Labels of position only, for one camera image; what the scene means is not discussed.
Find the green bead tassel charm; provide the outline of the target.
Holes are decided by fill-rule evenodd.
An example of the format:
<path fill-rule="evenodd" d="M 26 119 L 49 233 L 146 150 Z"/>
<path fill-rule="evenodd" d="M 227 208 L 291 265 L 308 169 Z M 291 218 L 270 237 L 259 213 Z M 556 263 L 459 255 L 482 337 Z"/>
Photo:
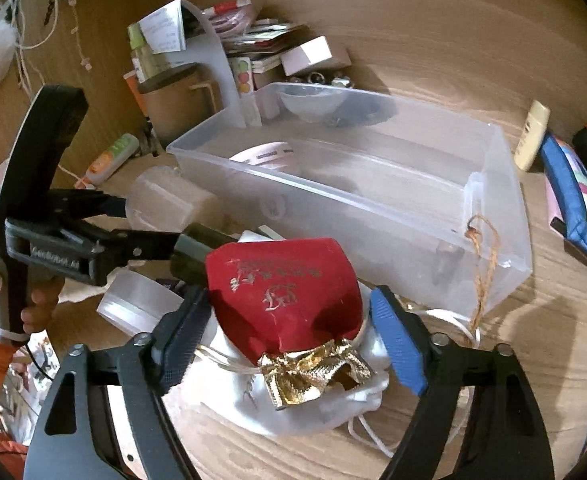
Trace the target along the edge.
<path fill-rule="evenodd" d="M 490 231 L 490 248 L 485 262 L 483 260 L 482 249 L 484 242 L 482 226 L 486 226 Z M 469 218 L 465 237 L 470 240 L 476 254 L 475 287 L 477 304 L 469 322 L 470 333 L 474 335 L 480 327 L 481 320 L 489 304 L 495 271 L 499 265 L 499 249 L 501 249 L 502 241 L 499 236 L 499 231 L 497 231 L 493 223 L 483 214 L 474 214 Z"/>

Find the pink white round jar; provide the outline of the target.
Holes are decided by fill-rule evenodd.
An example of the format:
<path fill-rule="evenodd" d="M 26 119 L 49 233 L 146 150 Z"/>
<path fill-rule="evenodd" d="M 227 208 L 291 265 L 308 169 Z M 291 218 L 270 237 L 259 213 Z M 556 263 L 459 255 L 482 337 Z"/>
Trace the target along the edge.
<path fill-rule="evenodd" d="M 300 173 L 295 150 L 289 143 L 282 141 L 252 146 L 252 148 L 247 148 L 231 156 L 230 160 L 263 169 L 285 172 L 286 174 Z"/>

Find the orange green tube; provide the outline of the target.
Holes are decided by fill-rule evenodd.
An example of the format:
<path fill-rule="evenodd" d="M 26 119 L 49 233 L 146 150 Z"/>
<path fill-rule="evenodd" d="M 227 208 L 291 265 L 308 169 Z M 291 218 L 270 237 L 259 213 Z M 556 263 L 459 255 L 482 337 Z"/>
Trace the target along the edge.
<path fill-rule="evenodd" d="M 85 180 L 91 185 L 100 185 L 127 162 L 138 148 L 139 141 L 136 136 L 124 133 L 89 165 L 85 172 Z"/>

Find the stack of booklets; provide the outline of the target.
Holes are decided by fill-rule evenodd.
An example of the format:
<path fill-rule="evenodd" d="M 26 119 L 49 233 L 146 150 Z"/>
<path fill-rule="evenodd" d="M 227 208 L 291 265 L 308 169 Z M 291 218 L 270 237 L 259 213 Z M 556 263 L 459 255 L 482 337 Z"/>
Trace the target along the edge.
<path fill-rule="evenodd" d="M 266 23 L 251 27 L 243 35 L 222 39 L 222 44 L 227 59 L 250 58 L 255 91 L 286 80 L 280 55 L 298 47 L 309 33 L 309 28 L 303 24 Z"/>

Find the translucent white plastic cup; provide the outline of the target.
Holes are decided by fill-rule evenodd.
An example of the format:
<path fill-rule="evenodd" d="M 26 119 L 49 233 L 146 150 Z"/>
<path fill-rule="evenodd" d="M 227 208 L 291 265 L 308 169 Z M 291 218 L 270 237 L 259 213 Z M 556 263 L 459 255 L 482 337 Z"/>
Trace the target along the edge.
<path fill-rule="evenodd" d="M 214 194 L 167 166 L 152 167 L 133 182 L 125 210 L 130 227 L 139 231 L 179 233 L 194 222 L 219 230 L 225 222 Z"/>

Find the brown mug with lid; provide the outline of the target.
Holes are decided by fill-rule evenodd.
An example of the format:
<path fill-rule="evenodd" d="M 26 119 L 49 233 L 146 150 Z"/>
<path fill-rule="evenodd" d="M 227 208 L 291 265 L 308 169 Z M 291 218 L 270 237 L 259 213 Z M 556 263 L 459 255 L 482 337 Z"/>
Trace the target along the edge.
<path fill-rule="evenodd" d="M 217 81 L 199 64 L 164 70 L 138 84 L 138 91 L 162 148 L 223 108 Z"/>

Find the red velvet gift pouch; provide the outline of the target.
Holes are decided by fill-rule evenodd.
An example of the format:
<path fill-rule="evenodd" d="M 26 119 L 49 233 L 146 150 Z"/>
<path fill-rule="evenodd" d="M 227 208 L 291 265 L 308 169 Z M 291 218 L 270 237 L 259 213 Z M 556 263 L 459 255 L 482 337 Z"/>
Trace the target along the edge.
<path fill-rule="evenodd" d="M 205 271 L 218 324 L 254 365 L 353 339 L 363 324 L 359 282 L 332 238 L 226 244 Z"/>

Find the clear plastic storage bin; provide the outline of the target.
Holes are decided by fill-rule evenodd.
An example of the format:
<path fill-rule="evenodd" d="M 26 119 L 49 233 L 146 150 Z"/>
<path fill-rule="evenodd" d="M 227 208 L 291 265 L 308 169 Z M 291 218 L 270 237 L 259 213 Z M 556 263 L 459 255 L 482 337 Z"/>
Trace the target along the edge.
<path fill-rule="evenodd" d="M 532 272 L 525 202 L 502 129 L 432 104 L 313 84 L 269 84 L 173 141 L 184 176 L 231 219 L 286 238 L 330 237 L 359 278 L 432 308 L 476 307 L 467 221 L 483 214 L 502 245 L 490 306 Z M 269 142 L 295 150 L 299 174 L 232 162 Z"/>

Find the folded printed paper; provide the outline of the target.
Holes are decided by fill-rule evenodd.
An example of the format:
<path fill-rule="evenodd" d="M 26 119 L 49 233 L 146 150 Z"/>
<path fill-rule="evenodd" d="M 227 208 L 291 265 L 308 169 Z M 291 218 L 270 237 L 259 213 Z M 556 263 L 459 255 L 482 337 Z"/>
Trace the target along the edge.
<path fill-rule="evenodd" d="M 173 0 L 138 21 L 153 53 L 172 53 L 186 49 L 182 1 Z"/>

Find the cream lotion bottle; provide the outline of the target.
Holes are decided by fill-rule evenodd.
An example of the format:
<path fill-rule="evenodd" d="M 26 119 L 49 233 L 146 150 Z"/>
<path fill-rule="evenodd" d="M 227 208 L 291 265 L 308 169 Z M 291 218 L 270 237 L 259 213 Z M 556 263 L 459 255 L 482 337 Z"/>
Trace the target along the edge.
<path fill-rule="evenodd" d="M 538 100 L 529 109 L 519 142 L 514 151 L 514 162 L 521 171 L 529 171 L 545 138 L 551 110 Z"/>

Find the glass bowl of trinkets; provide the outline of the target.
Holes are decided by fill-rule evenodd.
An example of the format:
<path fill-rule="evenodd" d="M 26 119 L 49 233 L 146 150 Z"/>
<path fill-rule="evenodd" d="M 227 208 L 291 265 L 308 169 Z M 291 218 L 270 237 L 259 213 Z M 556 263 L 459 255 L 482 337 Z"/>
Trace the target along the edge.
<path fill-rule="evenodd" d="M 289 76 L 287 81 L 292 82 L 292 84 L 319 84 L 320 86 L 347 89 L 354 87 L 353 80 L 341 72 L 310 72 L 305 75 Z"/>

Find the fruit sticker sheet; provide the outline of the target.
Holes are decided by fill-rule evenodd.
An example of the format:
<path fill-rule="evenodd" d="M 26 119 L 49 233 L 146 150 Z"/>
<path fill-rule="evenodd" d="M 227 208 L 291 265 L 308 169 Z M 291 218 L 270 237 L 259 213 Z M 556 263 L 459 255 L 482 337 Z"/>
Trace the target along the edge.
<path fill-rule="evenodd" d="M 228 58 L 231 73 L 234 75 L 239 96 L 244 96 L 254 91 L 252 62 L 250 58 Z"/>

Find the small white pink box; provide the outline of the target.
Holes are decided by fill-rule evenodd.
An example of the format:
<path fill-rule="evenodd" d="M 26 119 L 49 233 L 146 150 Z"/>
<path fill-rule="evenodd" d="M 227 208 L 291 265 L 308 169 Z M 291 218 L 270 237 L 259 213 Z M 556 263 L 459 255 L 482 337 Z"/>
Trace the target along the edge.
<path fill-rule="evenodd" d="M 341 70 L 352 65 L 349 52 L 339 41 L 318 36 L 280 55 L 284 73 L 297 76 L 318 70 Z"/>

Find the white drawstring cloth bag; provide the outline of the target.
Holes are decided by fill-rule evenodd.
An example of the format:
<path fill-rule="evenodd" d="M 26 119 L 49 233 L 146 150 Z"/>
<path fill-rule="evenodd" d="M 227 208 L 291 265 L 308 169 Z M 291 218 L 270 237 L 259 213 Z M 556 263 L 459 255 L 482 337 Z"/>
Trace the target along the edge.
<path fill-rule="evenodd" d="M 352 340 L 251 366 L 215 320 L 208 323 L 194 363 L 164 400 L 175 418 L 209 408 L 234 425 L 267 437 L 300 437 L 366 422 L 377 411 L 392 373 L 407 385 L 408 369 L 389 357 L 375 306 Z"/>

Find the blue patchwork zipper pouch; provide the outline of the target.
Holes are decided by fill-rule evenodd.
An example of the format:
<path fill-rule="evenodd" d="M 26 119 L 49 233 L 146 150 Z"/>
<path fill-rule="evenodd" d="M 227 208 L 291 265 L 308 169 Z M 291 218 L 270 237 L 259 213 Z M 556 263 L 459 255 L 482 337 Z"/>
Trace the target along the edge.
<path fill-rule="evenodd" d="M 573 147 L 552 133 L 545 134 L 540 155 L 561 214 L 560 233 L 587 257 L 587 169 Z"/>

